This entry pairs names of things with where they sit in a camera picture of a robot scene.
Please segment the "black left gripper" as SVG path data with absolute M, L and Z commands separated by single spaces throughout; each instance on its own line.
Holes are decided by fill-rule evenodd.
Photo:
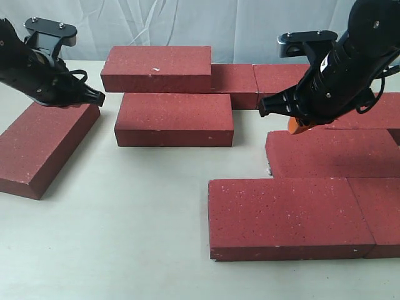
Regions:
M 37 103 L 59 108 L 82 104 L 103 105 L 105 94 L 86 84 L 86 71 L 70 71 L 60 59 L 52 67 L 29 47 L 19 50 L 18 54 L 18 90 Z

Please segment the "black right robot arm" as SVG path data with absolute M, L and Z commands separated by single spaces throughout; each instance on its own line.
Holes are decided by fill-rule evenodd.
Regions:
M 260 116 L 289 117 L 288 130 L 299 134 L 331 124 L 341 116 L 372 109 L 381 95 L 371 83 L 399 72 L 399 1 L 356 1 L 342 36 L 333 31 L 288 32 L 278 37 L 280 57 L 306 56 L 301 80 L 259 100 Z

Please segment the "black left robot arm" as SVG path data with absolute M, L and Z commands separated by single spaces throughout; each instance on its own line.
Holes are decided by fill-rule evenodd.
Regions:
M 11 22 L 1 19 L 1 83 L 46 107 L 101 107 L 105 95 L 86 84 L 87 72 L 69 70 L 59 57 L 62 46 L 76 45 L 77 28 L 39 17 L 24 27 L 28 35 L 21 40 Z

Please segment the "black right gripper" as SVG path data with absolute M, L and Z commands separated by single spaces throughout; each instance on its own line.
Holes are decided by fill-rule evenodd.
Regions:
M 310 65 L 296 85 L 262 98 L 258 110 L 262 117 L 289 116 L 288 132 L 301 134 L 353 110 L 364 112 L 375 101 L 374 77 L 374 60 L 335 42 L 319 66 Z

